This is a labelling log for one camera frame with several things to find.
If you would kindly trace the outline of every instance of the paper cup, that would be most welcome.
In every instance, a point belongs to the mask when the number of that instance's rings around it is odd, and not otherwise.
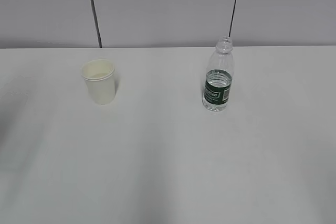
[[[110,103],[115,96],[114,65],[108,60],[93,60],[82,67],[82,76],[95,103]]]

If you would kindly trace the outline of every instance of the white table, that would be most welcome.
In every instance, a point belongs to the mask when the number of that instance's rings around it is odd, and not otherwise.
[[[2,84],[32,87],[0,223],[335,223],[336,47],[235,48],[220,113],[202,105],[213,50],[1,49]],[[95,58],[116,66],[106,106],[80,76]]]

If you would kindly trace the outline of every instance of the bottle label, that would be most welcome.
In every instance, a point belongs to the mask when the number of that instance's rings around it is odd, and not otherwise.
[[[231,84],[229,86],[219,88],[212,86],[210,83],[205,81],[204,99],[215,105],[225,104],[229,99],[230,87]]]

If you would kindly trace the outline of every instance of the gray wall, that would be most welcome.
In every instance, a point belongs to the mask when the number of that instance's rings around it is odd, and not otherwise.
[[[336,0],[237,0],[236,46],[336,45]]]
[[[94,0],[106,47],[213,46],[234,0]]]
[[[98,47],[90,0],[0,0],[0,47]]]
[[[104,47],[213,46],[234,0],[94,0]],[[334,0],[237,0],[236,46],[336,45]],[[98,47],[90,0],[0,0],[0,48]]]

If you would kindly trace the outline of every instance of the clear plastic bottle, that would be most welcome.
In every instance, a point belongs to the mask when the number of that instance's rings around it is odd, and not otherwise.
[[[203,93],[203,104],[208,110],[221,111],[227,106],[234,74],[232,49],[232,40],[223,37],[209,59]]]

